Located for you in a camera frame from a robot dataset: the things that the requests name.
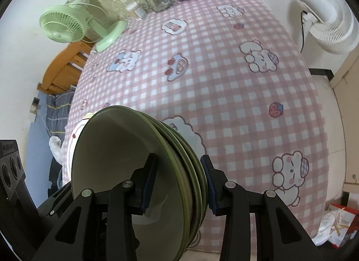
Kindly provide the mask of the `small blue floral bowl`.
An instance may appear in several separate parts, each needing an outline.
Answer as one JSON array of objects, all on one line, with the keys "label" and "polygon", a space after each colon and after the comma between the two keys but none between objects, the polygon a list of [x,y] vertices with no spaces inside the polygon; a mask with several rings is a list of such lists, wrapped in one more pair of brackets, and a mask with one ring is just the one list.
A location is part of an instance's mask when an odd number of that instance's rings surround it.
[{"label": "small blue floral bowl", "polygon": [[189,237],[190,203],[176,156],[154,125],[124,106],[100,110],[87,122],[72,159],[74,196],[108,191],[130,179],[149,154],[159,158],[147,212],[133,217],[138,260],[180,260]]}]

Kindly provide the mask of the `white clothes pile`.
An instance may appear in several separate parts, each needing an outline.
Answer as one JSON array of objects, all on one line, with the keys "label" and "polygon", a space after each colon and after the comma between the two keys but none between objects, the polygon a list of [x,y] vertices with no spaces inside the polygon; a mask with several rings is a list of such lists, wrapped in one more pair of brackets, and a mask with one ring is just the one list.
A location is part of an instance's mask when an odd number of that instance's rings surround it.
[{"label": "white clothes pile", "polygon": [[61,148],[61,140],[57,136],[52,136],[49,139],[49,147],[56,162],[61,166],[64,165],[65,155]]}]

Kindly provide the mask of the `wooden bed frame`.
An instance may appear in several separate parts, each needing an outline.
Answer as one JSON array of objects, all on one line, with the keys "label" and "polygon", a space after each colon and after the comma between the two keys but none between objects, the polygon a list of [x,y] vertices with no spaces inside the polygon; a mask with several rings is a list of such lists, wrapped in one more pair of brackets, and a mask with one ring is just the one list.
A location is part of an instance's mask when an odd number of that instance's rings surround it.
[{"label": "wooden bed frame", "polygon": [[70,43],[49,64],[37,90],[58,95],[76,86],[94,43],[79,41]]}]

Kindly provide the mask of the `blue plaid bedding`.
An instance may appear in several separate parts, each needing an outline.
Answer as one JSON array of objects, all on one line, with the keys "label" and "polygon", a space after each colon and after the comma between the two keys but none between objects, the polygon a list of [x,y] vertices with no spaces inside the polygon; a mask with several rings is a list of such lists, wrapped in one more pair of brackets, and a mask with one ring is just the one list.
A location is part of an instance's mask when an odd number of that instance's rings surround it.
[{"label": "blue plaid bedding", "polygon": [[50,135],[59,137],[61,142],[64,141],[74,93],[75,91],[69,90],[59,95],[48,95],[46,98],[46,127]]}]

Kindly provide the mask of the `black speaker box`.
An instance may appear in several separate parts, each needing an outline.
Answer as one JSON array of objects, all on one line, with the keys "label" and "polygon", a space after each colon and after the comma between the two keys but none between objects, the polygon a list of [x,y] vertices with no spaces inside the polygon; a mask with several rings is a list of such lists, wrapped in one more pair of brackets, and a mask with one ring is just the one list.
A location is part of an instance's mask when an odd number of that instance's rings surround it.
[{"label": "black speaker box", "polygon": [[25,183],[18,143],[15,139],[1,140],[1,210],[16,218],[36,217],[37,208]]}]

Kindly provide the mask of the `white standing fan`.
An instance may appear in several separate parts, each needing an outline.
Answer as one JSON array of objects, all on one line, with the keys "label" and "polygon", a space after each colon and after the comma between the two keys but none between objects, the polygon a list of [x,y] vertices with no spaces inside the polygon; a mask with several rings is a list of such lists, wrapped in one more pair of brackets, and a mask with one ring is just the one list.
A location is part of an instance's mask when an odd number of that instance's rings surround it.
[{"label": "white standing fan", "polygon": [[358,20],[345,0],[299,0],[302,45],[311,35],[324,51],[340,55],[358,46]]}]

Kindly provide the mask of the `cotton swab container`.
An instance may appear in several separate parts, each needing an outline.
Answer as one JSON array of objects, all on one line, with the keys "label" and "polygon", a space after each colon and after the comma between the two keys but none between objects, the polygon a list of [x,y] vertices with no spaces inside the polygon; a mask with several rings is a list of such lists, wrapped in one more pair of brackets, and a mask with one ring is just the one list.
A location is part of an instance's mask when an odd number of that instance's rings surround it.
[{"label": "cotton swab container", "polygon": [[126,10],[133,15],[137,20],[147,17],[147,12],[137,2],[131,2],[126,6]]}]

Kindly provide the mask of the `red white paper bag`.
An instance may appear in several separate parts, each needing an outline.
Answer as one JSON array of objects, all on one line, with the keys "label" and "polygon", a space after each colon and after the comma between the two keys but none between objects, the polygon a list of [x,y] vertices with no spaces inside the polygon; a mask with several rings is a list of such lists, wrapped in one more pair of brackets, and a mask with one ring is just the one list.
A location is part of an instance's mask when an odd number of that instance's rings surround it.
[{"label": "red white paper bag", "polygon": [[328,211],[335,217],[328,241],[340,248],[358,233],[358,209],[330,204]]}]

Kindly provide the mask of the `pink checkered tablecloth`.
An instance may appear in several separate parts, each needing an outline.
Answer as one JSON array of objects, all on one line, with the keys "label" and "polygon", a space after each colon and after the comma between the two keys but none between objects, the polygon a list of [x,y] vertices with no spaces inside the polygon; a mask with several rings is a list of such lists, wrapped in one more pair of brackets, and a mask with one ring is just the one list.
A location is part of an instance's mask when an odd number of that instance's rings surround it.
[{"label": "pink checkered tablecloth", "polygon": [[63,150],[87,114],[122,105],[174,125],[246,189],[273,189],[309,236],[327,197],[328,148],[313,78],[261,0],[187,0],[130,20],[88,58]]}]

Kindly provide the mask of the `green desk fan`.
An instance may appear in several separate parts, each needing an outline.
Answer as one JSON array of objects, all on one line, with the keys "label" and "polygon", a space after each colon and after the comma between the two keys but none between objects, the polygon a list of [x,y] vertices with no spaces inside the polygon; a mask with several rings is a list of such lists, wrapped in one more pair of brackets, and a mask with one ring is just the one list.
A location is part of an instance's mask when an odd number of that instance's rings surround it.
[{"label": "green desk fan", "polygon": [[120,37],[127,23],[118,20],[105,28],[87,7],[101,8],[90,0],[69,0],[64,5],[47,8],[39,18],[39,26],[49,39],[59,43],[79,42],[88,30],[93,30],[99,36],[95,43],[96,52],[102,52]]}]

